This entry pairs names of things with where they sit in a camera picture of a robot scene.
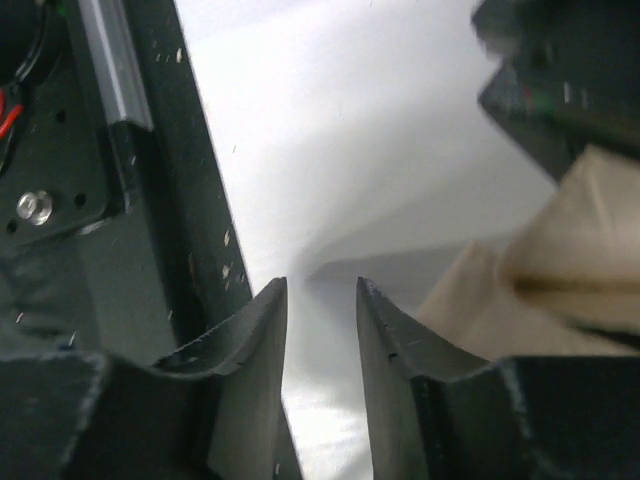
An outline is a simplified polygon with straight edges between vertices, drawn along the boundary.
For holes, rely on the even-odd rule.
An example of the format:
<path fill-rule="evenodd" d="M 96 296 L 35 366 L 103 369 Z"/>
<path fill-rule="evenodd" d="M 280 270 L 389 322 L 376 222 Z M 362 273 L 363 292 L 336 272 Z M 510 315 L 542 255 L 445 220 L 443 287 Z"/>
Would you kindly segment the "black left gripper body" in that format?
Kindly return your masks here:
<path fill-rule="evenodd" d="M 500 65 L 478 103 L 551 179 L 589 145 L 639 158 L 639 4 L 483 1 L 478 40 Z"/>

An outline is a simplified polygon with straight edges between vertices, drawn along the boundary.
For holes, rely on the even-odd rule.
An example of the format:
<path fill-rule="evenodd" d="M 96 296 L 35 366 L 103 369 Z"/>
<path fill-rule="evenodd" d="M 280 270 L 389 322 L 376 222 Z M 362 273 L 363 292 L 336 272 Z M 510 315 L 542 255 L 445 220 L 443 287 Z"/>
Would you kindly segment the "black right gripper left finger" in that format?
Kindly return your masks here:
<path fill-rule="evenodd" d="M 287 282 L 151 366 L 110 352 L 1 358 L 5 479 L 297 479 L 281 402 Z"/>

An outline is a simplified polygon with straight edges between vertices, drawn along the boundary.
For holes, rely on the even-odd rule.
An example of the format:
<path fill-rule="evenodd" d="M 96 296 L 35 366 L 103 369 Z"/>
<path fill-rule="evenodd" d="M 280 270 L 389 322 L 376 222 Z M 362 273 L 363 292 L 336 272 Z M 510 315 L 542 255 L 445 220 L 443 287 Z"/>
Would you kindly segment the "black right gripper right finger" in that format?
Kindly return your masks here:
<path fill-rule="evenodd" d="M 639 361 L 487 362 L 399 309 L 369 279 L 357 330 L 378 479 L 635 479 Z"/>

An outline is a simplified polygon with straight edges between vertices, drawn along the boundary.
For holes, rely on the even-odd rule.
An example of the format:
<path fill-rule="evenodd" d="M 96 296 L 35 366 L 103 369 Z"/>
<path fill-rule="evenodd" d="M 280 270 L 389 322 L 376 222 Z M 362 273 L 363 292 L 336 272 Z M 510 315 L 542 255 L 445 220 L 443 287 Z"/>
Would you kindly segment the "beige and black folding umbrella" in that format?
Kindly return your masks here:
<path fill-rule="evenodd" d="M 638 162 L 587 148 L 502 252 L 460 253 L 417 319 L 486 360 L 638 355 Z"/>

